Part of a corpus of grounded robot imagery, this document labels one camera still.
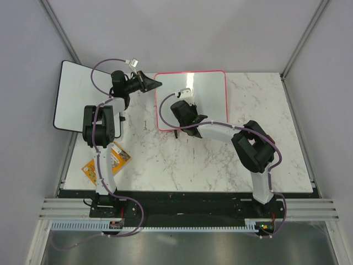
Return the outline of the pink framed whiteboard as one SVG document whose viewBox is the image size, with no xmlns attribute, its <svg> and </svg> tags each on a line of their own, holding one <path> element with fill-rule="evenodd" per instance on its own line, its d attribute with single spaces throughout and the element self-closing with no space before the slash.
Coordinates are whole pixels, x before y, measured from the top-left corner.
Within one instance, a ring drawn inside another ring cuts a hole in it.
<svg viewBox="0 0 353 265">
<path fill-rule="evenodd" d="M 179 99 L 168 95 L 189 88 L 199 114 L 207 115 L 215 121 L 228 121 L 228 99 L 226 73 L 222 70 L 186 71 L 157 73 L 154 79 L 162 83 L 155 90 L 157 128 L 171 131 L 167 124 L 178 126 L 179 123 L 170 110 L 170 106 Z"/>
</svg>

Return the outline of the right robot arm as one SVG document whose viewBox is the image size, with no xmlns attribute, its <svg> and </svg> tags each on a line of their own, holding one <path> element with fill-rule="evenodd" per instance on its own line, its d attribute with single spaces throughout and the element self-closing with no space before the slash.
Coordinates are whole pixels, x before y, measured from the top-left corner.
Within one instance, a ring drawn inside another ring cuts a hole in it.
<svg viewBox="0 0 353 265">
<path fill-rule="evenodd" d="M 196 105 L 179 100 L 170 107 L 181 130 L 189 136 L 222 141 L 233 145 L 241 164 L 250 172 L 253 184 L 253 212 L 266 217 L 272 212 L 274 192 L 270 171 L 275 152 L 278 151 L 272 138 L 254 120 L 243 126 L 212 121 L 197 112 Z"/>
</svg>

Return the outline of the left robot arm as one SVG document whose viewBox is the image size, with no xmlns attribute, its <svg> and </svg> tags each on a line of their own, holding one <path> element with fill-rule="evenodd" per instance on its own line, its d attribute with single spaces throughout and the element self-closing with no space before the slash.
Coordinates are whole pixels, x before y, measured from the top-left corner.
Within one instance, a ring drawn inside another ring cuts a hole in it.
<svg viewBox="0 0 353 265">
<path fill-rule="evenodd" d="M 111 151 L 115 139 L 114 116 L 126 110 L 130 104 L 130 94 L 146 93 L 162 86 L 162 82 L 147 77 L 142 71 L 130 77 L 122 71 L 111 74 L 112 87 L 108 99 L 98 105 L 86 105 L 83 116 L 83 140 L 94 153 L 96 191 L 92 207 L 101 207 L 109 217 L 119 215 L 121 204 L 114 197 L 117 187 L 114 181 Z"/>
</svg>

